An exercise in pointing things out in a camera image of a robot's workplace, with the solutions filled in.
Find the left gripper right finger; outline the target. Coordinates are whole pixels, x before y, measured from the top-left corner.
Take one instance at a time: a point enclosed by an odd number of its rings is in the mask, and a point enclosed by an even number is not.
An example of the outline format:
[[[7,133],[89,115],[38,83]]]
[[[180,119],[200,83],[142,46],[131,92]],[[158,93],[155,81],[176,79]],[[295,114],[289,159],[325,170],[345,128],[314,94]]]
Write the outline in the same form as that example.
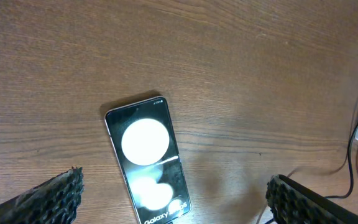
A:
[[[358,224],[358,215],[285,175],[272,176],[265,198],[273,214],[269,223]]]

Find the black smartphone with white circles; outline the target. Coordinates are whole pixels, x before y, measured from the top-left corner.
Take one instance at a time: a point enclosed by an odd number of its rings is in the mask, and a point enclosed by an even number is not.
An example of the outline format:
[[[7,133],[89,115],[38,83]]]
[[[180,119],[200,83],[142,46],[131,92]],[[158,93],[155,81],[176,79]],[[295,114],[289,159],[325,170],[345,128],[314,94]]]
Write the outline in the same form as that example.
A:
[[[140,224],[172,223],[191,200],[166,99],[113,108],[104,122]]]

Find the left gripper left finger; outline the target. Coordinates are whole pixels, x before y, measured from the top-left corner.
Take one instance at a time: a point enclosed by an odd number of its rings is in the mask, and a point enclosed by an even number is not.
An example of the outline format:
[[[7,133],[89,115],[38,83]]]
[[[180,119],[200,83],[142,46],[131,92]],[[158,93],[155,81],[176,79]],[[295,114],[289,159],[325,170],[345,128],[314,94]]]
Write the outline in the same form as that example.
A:
[[[0,204],[0,224],[73,223],[83,191],[83,168],[72,167]]]

